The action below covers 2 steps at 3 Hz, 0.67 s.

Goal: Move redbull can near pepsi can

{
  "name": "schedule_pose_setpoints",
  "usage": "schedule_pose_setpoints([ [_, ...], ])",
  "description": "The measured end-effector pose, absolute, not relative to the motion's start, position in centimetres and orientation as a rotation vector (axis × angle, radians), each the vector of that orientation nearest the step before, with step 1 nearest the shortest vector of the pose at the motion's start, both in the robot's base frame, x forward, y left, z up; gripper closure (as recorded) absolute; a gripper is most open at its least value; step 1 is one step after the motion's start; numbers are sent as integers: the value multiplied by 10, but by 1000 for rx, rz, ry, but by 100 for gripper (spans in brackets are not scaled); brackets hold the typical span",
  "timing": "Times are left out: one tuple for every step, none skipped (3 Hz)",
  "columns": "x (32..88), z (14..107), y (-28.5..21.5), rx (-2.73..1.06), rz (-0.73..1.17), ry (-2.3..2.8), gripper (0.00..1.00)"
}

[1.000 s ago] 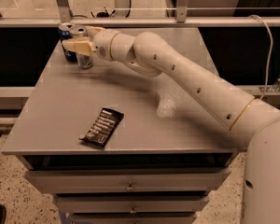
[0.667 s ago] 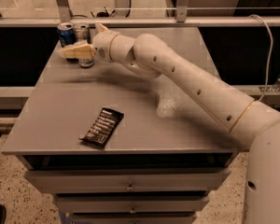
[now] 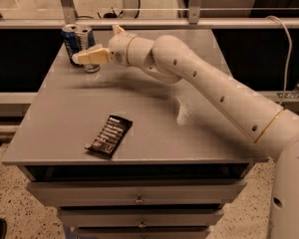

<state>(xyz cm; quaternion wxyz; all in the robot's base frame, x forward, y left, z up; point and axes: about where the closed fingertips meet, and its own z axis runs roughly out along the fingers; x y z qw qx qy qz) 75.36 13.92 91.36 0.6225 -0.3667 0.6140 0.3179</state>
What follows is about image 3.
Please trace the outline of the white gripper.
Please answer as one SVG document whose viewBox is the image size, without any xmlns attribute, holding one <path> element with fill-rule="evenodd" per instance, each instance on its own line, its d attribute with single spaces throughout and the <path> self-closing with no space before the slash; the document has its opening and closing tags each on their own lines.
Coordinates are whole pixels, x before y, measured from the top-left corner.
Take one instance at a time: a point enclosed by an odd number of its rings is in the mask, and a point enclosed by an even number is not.
<svg viewBox="0 0 299 239">
<path fill-rule="evenodd" d="M 108 64 L 111 57 L 117 65 L 128 67 L 129 44 L 137 35 L 126 32 L 120 25 L 113 25 L 112 28 L 115 36 L 109 41 L 109 51 L 105 48 L 85 50 L 74 54 L 72 60 L 79 65 L 102 65 Z"/>
</svg>

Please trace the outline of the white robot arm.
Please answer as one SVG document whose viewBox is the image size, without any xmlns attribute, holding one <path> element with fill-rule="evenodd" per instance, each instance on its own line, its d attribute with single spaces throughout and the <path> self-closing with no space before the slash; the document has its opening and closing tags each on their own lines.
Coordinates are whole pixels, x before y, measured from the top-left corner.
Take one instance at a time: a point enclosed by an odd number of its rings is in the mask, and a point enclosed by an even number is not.
<svg viewBox="0 0 299 239">
<path fill-rule="evenodd" d="M 118 25 L 109 46 L 73 56 L 77 64 L 136 67 L 164 83 L 186 80 L 276 162 L 267 239 L 299 239 L 299 116 L 211 66 L 179 38 L 141 38 Z"/>
</svg>

